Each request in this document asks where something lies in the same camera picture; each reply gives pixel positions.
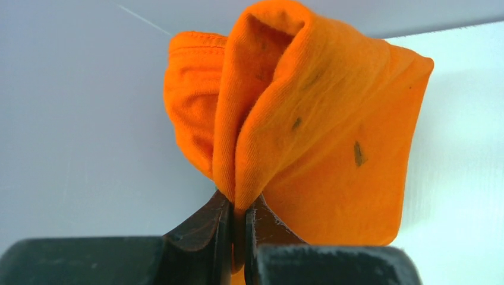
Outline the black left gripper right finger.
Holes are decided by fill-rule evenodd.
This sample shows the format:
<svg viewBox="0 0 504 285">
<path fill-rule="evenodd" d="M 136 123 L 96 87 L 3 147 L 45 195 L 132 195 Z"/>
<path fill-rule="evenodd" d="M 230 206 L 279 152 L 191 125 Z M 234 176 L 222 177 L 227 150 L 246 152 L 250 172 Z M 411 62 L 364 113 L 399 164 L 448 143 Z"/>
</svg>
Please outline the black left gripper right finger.
<svg viewBox="0 0 504 285">
<path fill-rule="evenodd" d="M 245 218 L 246 284 L 421 285 L 411 258 L 393 246 L 310 245 L 261 195 Z"/>
</svg>

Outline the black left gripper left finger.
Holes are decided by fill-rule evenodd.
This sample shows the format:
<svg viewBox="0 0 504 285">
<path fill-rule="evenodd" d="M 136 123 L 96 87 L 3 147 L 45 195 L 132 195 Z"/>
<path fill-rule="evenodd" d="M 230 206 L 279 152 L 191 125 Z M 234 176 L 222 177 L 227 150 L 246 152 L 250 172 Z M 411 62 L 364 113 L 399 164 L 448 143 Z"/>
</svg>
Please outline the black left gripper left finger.
<svg viewBox="0 0 504 285">
<path fill-rule="evenodd" d="M 229 284 L 230 214 L 216 192 L 162 236 L 24 239 L 1 257 L 1 283 Z"/>
</svg>

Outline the orange t shirt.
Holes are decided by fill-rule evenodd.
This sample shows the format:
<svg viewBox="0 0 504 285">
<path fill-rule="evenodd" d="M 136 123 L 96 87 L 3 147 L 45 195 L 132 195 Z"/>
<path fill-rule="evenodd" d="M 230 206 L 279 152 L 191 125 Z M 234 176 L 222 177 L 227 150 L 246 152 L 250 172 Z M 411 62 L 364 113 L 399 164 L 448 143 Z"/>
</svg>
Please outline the orange t shirt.
<svg viewBox="0 0 504 285">
<path fill-rule="evenodd" d="M 433 68 L 301 3 L 263 1 L 228 36 L 174 36 L 163 99 L 182 153 L 237 222 L 263 196 L 308 243 L 384 246 Z"/>
</svg>

